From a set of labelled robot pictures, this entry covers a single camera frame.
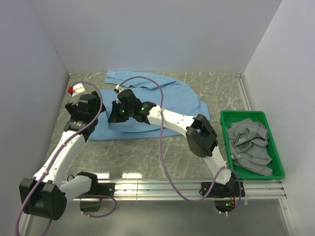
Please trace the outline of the light blue long sleeve shirt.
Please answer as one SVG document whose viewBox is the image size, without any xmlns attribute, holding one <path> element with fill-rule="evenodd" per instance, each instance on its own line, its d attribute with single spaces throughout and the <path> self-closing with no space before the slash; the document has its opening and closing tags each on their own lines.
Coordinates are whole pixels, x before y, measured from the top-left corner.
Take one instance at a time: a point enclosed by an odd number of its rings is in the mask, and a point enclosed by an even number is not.
<svg viewBox="0 0 315 236">
<path fill-rule="evenodd" d="M 185 135 L 202 114 L 210 118 L 207 104 L 185 82 L 158 74 L 109 71 L 105 83 L 119 92 L 102 89 L 106 111 L 90 135 L 93 141 L 127 140 Z"/>
</svg>

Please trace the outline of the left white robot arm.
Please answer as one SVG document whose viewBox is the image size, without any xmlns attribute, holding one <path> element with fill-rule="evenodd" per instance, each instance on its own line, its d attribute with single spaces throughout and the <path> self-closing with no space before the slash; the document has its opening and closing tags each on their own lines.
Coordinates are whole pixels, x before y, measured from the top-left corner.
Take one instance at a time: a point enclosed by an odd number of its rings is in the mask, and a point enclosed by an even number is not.
<svg viewBox="0 0 315 236">
<path fill-rule="evenodd" d="M 70 120 L 61 140 L 43 167 L 19 185 L 25 214 L 58 220 L 72 200 L 83 194 L 93 198 L 99 192 L 97 176 L 92 173 L 80 172 L 66 184 L 62 184 L 62 180 L 72 160 L 94 132 L 97 117 L 106 110 L 105 106 L 98 93 L 92 91 L 82 94 L 78 103 L 67 103 L 65 108 Z"/>
</svg>

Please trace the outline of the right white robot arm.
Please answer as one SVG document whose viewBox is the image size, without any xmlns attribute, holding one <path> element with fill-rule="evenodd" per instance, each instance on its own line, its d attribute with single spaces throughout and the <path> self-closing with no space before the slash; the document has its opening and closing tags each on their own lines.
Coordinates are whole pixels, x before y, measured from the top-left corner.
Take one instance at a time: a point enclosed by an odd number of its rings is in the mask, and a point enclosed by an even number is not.
<svg viewBox="0 0 315 236">
<path fill-rule="evenodd" d="M 114 89 L 117 99 L 112 102 L 109 123 L 126 122 L 133 118 L 148 125 L 159 125 L 186 137 L 190 151 L 206 162 L 216 178 L 210 196 L 214 198 L 229 197 L 234 191 L 237 180 L 235 174 L 227 168 L 217 141 L 217 133 L 207 118 L 185 116 L 166 109 L 152 102 L 141 102 L 130 89 Z"/>
</svg>

